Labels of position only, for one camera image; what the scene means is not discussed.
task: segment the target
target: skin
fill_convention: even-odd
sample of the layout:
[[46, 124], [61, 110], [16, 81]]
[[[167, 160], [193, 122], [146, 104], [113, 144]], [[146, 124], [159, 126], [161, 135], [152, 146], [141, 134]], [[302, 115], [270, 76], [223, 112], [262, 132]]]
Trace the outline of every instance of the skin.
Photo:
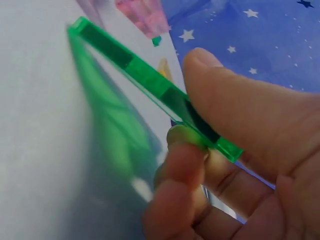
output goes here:
[[[197, 112], [244, 149], [240, 161], [276, 188], [197, 146], [187, 128], [176, 126], [142, 219], [146, 239], [320, 239], [320, 95], [237, 75], [200, 48], [186, 56], [183, 72]], [[211, 206], [201, 184], [246, 223]]]

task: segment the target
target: blue fabric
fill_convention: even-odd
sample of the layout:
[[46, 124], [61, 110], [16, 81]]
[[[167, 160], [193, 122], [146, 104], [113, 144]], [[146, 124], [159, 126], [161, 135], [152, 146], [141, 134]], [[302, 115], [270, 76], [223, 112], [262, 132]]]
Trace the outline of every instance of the blue fabric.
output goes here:
[[238, 74], [320, 92], [319, 2], [162, 0], [162, 4], [180, 64], [186, 53], [200, 47]]

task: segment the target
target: green translucent ruler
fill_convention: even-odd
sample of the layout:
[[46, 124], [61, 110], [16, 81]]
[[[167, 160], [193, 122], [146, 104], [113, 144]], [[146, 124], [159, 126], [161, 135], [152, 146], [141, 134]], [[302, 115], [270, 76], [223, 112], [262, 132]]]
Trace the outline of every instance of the green translucent ruler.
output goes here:
[[217, 149], [233, 163], [239, 158], [242, 150], [217, 134], [198, 115], [184, 92], [104, 30], [80, 17], [67, 31], [69, 36], [78, 36], [98, 50], [176, 123], [198, 133], [201, 144]]

